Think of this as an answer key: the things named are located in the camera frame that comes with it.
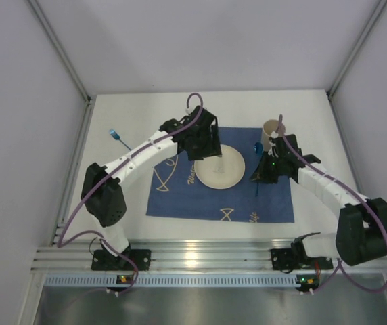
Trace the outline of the beige paper cup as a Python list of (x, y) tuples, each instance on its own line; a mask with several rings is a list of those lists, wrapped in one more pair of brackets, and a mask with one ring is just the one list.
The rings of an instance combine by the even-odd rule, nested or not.
[(283, 123), (279, 123), (278, 120), (270, 119), (264, 122), (262, 127), (260, 142), (263, 146), (263, 151), (268, 152), (271, 149), (269, 139), (276, 135), (281, 137), (286, 132), (286, 127)]

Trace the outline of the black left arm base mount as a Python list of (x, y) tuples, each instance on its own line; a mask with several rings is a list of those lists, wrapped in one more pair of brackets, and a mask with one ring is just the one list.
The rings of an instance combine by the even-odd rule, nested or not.
[[(139, 271), (147, 271), (151, 263), (151, 250), (131, 249), (127, 257), (137, 266)], [(91, 264), (93, 271), (133, 271), (131, 263), (122, 257), (115, 257), (104, 249), (94, 251)]]

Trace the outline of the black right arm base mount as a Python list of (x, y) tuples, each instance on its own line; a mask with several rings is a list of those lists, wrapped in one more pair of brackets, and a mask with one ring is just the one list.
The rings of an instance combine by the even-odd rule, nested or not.
[(289, 274), (296, 270), (315, 270), (315, 262), (312, 259), (295, 253), (290, 248), (273, 248), (270, 250), (272, 268)]

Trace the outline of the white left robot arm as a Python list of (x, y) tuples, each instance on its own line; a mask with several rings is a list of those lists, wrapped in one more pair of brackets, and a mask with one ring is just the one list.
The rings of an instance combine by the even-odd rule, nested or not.
[(221, 155), (218, 119), (197, 106), (180, 121), (171, 119), (124, 156), (99, 165), (89, 165), (81, 202), (94, 217), (102, 246), (110, 255), (125, 254), (129, 241), (120, 220), (127, 211), (123, 191), (159, 163), (186, 153), (189, 160)]

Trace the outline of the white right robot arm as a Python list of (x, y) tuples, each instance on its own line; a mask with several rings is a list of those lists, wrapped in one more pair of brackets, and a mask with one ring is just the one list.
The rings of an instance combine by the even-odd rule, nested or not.
[(387, 256), (387, 202), (383, 198), (368, 198), (330, 175), (315, 155), (302, 153), (295, 135), (273, 133), (269, 144), (251, 181), (274, 184), (292, 179), (337, 219), (335, 232), (313, 232), (293, 241), (292, 248), (302, 259), (328, 257), (355, 266)]

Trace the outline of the cream round plate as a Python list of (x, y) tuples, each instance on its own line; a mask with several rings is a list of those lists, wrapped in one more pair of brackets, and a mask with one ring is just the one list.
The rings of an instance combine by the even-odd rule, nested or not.
[(194, 171), (200, 182), (216, 190), (236, 186), (242, 180), (245, 170), (243, 156), (228, 145), (221, 145), (220, 156), (208, 157), (194, 163)]

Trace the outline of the blue metallic spoon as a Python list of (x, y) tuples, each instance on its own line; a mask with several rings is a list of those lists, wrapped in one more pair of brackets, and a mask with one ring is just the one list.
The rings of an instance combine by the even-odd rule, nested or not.
[[(263, 154), (263, 145), (261, 142), (256, 142), (254, 145), (254, 151), (256, 155), (261, 158)], [(259, 193), (259, 183), (256, 184), (256, 191), (255, 191), (255, 196), (257, 197)]]

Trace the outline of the blue cloth placemat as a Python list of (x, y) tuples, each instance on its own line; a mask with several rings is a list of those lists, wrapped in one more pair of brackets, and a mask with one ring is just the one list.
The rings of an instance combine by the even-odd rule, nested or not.
[(182, 152), (155, 166), (146, 214), (209, 221), (293, 223), (287, 178), (280, 178), (277, 184), (249, 180), (260, 159), (254, 145), (261, 130), (220, 127), (219, 135), (223, 145), (236, 149), (244, 159), (245, 172), (240, 181), (228, 189), (212, 189), (197, 178), (194, 162)]

